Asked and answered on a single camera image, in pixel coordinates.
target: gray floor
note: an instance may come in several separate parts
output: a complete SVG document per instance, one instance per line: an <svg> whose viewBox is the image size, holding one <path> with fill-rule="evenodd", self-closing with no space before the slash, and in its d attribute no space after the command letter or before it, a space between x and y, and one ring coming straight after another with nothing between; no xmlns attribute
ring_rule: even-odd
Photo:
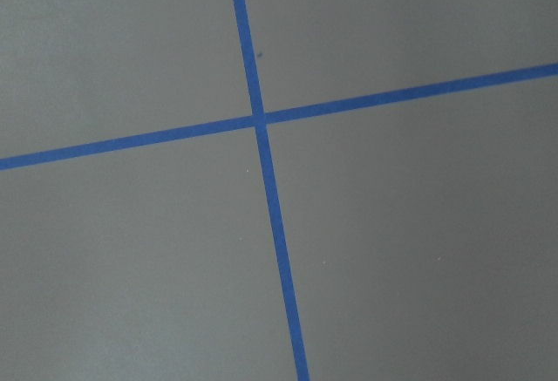
<svg viewBox="0 0 558 381"><path fill-rule="evenodd" d="M267 111L558 62L558 0L247 3ZM0 34L0 158L251 113L232 0L0 0ZM558 378L557 94L269 126L311 379ZM296 380L252 128L0 191L1 379Z"/></svg>

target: blue stripe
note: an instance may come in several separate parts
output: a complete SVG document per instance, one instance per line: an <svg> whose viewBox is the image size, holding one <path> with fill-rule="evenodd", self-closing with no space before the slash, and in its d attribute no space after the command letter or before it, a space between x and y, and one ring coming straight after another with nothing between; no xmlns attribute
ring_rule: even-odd
<svg viewBox="0 0 558 381"><path fill-rule="evenodd" d="M148 146L176 139L191 139L201 135L224 133L227 131L249 128L251 126L253 126L252 117L240 117L208 122L206 124L199 124L196 126L183 126L181 128L157 131L155 133L133 135L119 139L107 139L105 141L97 141L79 146L57 148L55 150L48 150L45 152L23 154L0 159L0 170L26 167L39 163L72 159L74 157L89 156L98 153L114 152L116 150Z"/></svg>
<svg viewBox="0 0 558 381"><path fill-rule="evenodd" d="M373 95L359 96L356 98L274 111L267 113L266 118L268 124L275 124L277 122L292 121L294 119L317 117L335 112L344 112L370 106L392 104L395 102L427 98L446 93L470 91L481 87L504 85L513 82L521 82L523 80L545 78L555 75L558 75L558 63L487 74L485 76L475 76L472 78L460 78L458 80L451 80L433 85L411 87L398 91L376 93Z"/></svg>
<svg viewBox="0 0 558 381"><path fill-rule="evenodd" d="M303 332L298 317L296 294L290 270L289 252L285 240L285 230L282 224L281 205L273 168L271 147L269 146L268 129L265 112L263 110L262 93L255 64L254 46L250 34L248 11L245 0L233 0L235 6L236 24L241 41L242 59L248 82L248 93L254 117L255 137L257 140L260 163L262 165L263 185L268 201L269 220L276 249L277 265L281 279L282 296L285 302L287 323L289 325L290 341L295 359L296 375L299 381L309 381L306 353L304 351Z"/></svg>

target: horizontal blue line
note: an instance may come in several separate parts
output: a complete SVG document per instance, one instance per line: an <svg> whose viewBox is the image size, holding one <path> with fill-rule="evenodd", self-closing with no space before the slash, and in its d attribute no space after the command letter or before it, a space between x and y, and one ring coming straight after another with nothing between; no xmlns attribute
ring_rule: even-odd
<svg viewBox="0 0 558 381"><path fill-rule="evenodd" d="M555 75L558 75L558 63L553 63L551 65L539 65L525 69L504 71L484 76L475 76L472 78L460 78L433 85L410 87L408 89L398 91L376 93L356 98L324 102L322 104L273 111L266 114L266 121L268 124L275 124L295 119L317 117L320 115L328 115L330 113L351 111L370 106L386 105L406 100L427 98L446 93L470 91L481 87L504 85L523 80L545 78Z"/></svg>
<svg viewBox="0 0 558 381"><path fill-rule="evenodd" d="M114 152L132 147L164 143L176 139L191 139L201 135L224 133L227 131L240 130L242 128L250 128L253 125L254 123L252 117L240 117L208 122L206 124L199 124L196 126L183 126L180 128L173 128L171 130L132 135L118 139L107 139L79 146L63 147L44 152L23 154L0 159L0 170L26 167L39 163L72 159L75 157L89 156L98 153Z"/></svg>

